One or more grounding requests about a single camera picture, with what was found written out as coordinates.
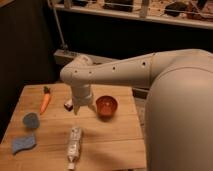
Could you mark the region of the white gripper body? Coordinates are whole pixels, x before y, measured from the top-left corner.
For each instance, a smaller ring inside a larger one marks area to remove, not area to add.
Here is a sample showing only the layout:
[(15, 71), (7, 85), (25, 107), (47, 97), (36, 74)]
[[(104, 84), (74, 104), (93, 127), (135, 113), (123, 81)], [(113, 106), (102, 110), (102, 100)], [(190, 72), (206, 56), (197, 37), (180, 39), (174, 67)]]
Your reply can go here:
[(71, 90), (74, 106), (88, 106), (93, 102), (93, 92), (90, 84), (73, 86)]

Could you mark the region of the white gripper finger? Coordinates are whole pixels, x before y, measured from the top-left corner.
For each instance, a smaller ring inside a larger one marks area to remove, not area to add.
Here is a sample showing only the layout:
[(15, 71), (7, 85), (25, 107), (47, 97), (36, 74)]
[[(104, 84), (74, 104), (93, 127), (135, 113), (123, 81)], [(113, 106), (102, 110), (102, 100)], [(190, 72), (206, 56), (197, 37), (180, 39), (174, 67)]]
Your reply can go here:
[(93, 104), (89, 104), (88, 108), (93, 111), (94, 113), (96, 113), (96, 107)]
[(78, 106), (78, 105), (73, 105), (73, 110), (74, 110), (74, 114), (75, 114), (75, 115), (78, 114), (79, 109), (80, 109), (80, 106)]

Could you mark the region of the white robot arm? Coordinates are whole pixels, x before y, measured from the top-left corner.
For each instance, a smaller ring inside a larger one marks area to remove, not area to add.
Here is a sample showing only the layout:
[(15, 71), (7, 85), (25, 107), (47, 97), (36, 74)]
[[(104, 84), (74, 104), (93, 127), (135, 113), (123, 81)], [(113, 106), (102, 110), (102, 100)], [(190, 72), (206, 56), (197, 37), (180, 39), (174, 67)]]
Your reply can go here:
[(213, 53), (172, 50), (99, 65), (79, 55), (60, 77), (75, 109), (91, 103), (93, 84), (147, 88), (147, 171), (213, 171)]

